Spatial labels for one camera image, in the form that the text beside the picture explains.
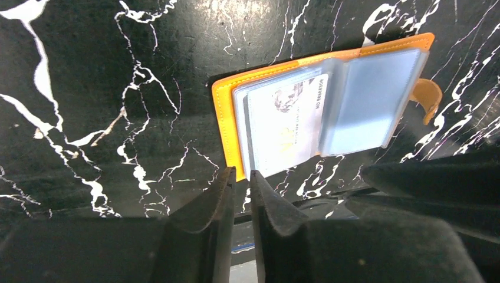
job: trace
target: stitching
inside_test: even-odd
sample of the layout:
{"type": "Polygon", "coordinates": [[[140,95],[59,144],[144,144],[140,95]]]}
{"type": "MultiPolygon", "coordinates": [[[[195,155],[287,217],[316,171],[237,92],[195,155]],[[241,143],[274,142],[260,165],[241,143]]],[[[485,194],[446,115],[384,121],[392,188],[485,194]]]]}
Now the stitching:
{"type": "Polygon", "coordinates": [[[419,41],[427,41],[427,44],[425,45],[426,46],[426,49],[427,49],[427,45],[429,44],[429,40],[427,38],[424,38],[422,40],[414,40],[414,41],[410,41],[410,42],[405,42],[405,43],[402,43],[402,44],[398,44],[398,45],[393,45],[391,47],[387,47],[387,48],[382,48],[382,49],[377,49],[377,50],[374,50],[374,51],[370,51],[370,52],[361,52],[363,55],[364,54],[371,54],[371,53],[375,53],[375,52],[380,52],[380,51],[384,51],[384,50],[388,50],[388,49],[393,49],[393,48],[396,48],[396,47],[400,47],[400,46],[404,46],[404,45],[408,45],[410,43],[415,43],[415,42],[419,42],[419,41]]]}
{"type": "MultiPolygon", "coordinates": [[[[374,50],[374,51],[370,51],[370,52],[365,52],[363,53],[362,50],[359,51],[359,54],[358,55],[366,55],[366,54],[371,54],[371,53],[375,53],[375,52],[380,52],[380,51],[384,51],[384,50],[388,50],[388,49],[392,49],[392,48],[396,48],[396,47],[400,47],[400,46],[404,46],[404,45],[408,45],[408,44],[411,44],[411,43],[415,43],[415,42],[418,42],[418,41],[427,41],[427,44],[425,45],[425,49],[428,49],[429,48],[429,39],[427,38],[424,38],[424,39],[421,39],[421,40],[414,40],[414,41],[409,41],[409,42],[405,42],[405,43],[402,43],[402,44],[398,44],[398,45],[394,45],[394,46],[391,46],[391,47],[387,47],[387,48],[383,48],[383,49],[379,49],[379,50],[374,50]]],[[[348,55],[354,55],[356,54],[357,52],[353,51],[352,53],[350,54],[346,54],[344,56],[338,56],[337,58],[343,58],[343,57],[347,57],[348,55]]],[[[334,55],[331,55],[331,56],[327,56],[325,58],[333,58],[335,57],[334,55]]],[[[316,60],[308,60],[308,61],[304,61],[303,65],[305,64],[312,64],[312,63],[315,63],[315,62],[318,62],[318,61],[321,61],[325,58],[319,58],[319,59],[316,59],[316,60]]],[[[274,74],[279,74],[279,73],[283,73],[284,71],[288,71],[290,69],[293,69],[293,68],[298,68],[300,67],[299,66],[293,66],[293,67],[288,67],[288,68],[285,68],[285,69],[282,69],[282,70],[277,70],[277,71],[272,71],[272,72],[266,72],[266,73],[263,73],[263,74],[260,74],[260,75],[255,75],[253,77],[249,77],[249,78],[246,78],[246,79],[243,79],[243,80],[239,80],[239,81],[236,81],[236,82],[232,82],[230,84],[225,84],[225,85],[222,85],[222,86],[219,86],[216,91],[215,91],[215,95],[216,95],[216,99],[217,99],[217,104],[219,106],[219,117],[221,118],[221,127],[222,127],[222,132],[223,132],[223,143],[226,147],[228,147],[228,138],[227,138],[227,131],[226,131],[226,126],[225,126],[225,123],[224,123],[224,117],[223,117],[223,113],[222,113],[222,107],[221,107],[221,100],[220,100],[220,96],[219,96],[219,91],[222,89],[222,88],[225,88],[225,87],[228,87],[228,86],[231,86],[231,85],[234,85],[234,84],[239,84],[239,83],[242,83],[244,81],[248,81],[248,80],[253,80],[254,78],[261,78],[261,77],[264,77],[264,76],[268,76],[268,75],[274,75],[274,74]]],[[[232,159],[232,156],[231,156],[231,152],[228,151],[224,151],[224,154],[227,154],[227,160],[226,160],[226,164],[228,163],[229,160],[232,159]]]]}

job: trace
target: orange card holder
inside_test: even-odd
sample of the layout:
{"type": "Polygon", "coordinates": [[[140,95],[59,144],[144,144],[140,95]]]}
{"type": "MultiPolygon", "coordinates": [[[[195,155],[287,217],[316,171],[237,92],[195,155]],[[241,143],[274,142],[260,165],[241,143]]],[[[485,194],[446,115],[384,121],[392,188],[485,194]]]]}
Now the orange card holder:
{"type": "MultiPolygon", "coordinates": [[[[418,48],[420,50],[428,51],[433,41],[434,35],[432,33],[414,35],[400,40],[361,47],[353,50],[334,51],[292,60],[232,75],[216,81],[212,86],[213,102],[221,133],[226,164],[229,167],[236,168],[236,180],[242,180],[245,178],[239,146],[238,128],[236,126],[234,103],[232,99],[232,92],[236,87],[241,84],[250,83],[300,67],[308,66],[328,58],[351,60],[357,57],[388,53],[409,48],[418,48]]],[[[441,99],[442,92],[439,86],[437,86],[434,82],[425,79],[417,80],[417,83],[415,84],[409,97],[409,100],[419,103],[424,108],[426,112],[423,118],[424,124],[428,124],[428,122],[430,122],[430,119],[434,116],[438,109],[441,99]]]]}

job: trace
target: marble background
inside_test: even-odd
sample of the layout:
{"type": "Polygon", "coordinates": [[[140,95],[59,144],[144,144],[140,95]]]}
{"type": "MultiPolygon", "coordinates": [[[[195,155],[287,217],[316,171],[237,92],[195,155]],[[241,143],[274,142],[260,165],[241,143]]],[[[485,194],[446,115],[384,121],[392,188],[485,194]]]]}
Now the marble background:
{"type": "Polygon", "coordinates": [[[172,213],[225,167],[216,79],[423,32],[436,41],[422,77],[444,92],[428,126],[410,103],[387,149],[313,157],[269,183],[296,201],[365,186],[370,164],[496,146],[498,1],[2,1],[1,222],[172,213]]]}

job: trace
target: wallet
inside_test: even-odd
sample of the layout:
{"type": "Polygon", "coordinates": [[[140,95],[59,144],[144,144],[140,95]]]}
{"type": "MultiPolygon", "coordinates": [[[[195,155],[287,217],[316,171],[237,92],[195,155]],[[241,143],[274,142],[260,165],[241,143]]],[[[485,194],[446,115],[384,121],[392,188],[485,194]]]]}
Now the wallet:
{"type": "Polygon", "coordinates": [[[419,79],[433,34],[302,58],[221,79],[213,100],[228,166],[264,177],[307,161],[386,147],[409,100],[427,124],[442,98],[419,79]]]}

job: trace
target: wallet strap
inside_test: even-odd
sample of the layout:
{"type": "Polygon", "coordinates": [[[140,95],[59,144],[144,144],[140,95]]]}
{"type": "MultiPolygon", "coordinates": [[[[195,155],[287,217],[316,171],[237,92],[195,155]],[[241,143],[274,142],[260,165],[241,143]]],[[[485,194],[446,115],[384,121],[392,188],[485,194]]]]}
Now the wallet strap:
{"type": "Polygon", "coordinates": [[[429,124],[430,119],[434,117],[442,98],[443,92],[436,83],[425,78],[418,79],[410,100],[417,102],[425,110],[424,125],[429,124]]]}

